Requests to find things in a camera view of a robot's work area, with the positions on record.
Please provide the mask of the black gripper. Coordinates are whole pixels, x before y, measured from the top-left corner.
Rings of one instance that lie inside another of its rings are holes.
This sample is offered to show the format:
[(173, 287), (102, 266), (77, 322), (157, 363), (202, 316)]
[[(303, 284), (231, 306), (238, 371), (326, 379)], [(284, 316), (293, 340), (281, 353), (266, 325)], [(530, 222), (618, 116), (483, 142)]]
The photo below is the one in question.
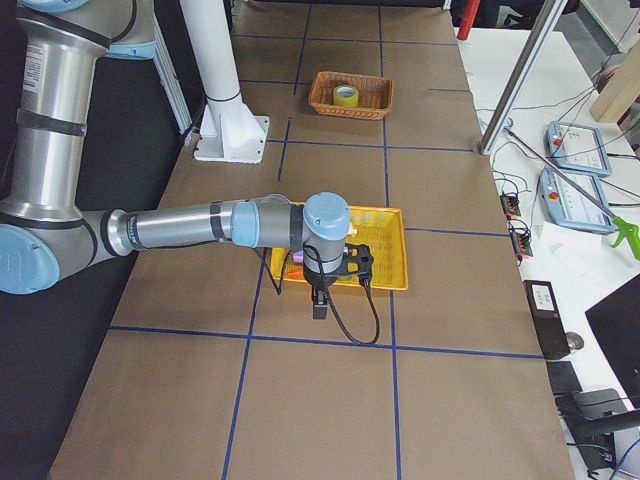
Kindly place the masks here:
[(342, 267), (339, 266), (335, 270), (320, 272), (318, 266), (310, 267), (307, 263), (303, 264), (304, 278), (312, 288), (311, 298), (313, 302), (312, 317), (314, 320), (325, 320), (332, 302), (329, 287), (342, 274)]

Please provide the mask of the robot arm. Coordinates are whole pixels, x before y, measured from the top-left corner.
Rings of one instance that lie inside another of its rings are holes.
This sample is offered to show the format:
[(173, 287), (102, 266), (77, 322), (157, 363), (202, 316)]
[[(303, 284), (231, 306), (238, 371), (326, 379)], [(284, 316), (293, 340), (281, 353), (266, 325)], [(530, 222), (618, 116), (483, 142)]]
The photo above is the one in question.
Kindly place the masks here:
[(89, 295), (103, 285), (88, 270), (137, 251), (223, 237), (227, 204), (158, 208), (164, 175), (139, 154), (154, 128), (151, 103), (127, 89), (142, 83), (118, 68), (106, 112), (91, 99), (95, 70), (153, 58), (150, 1), (5, 1), (1, 5), (1, 89), (19, 95), (14, 133), (1, 154), (1, 318), (48, 319), (63, 288)]

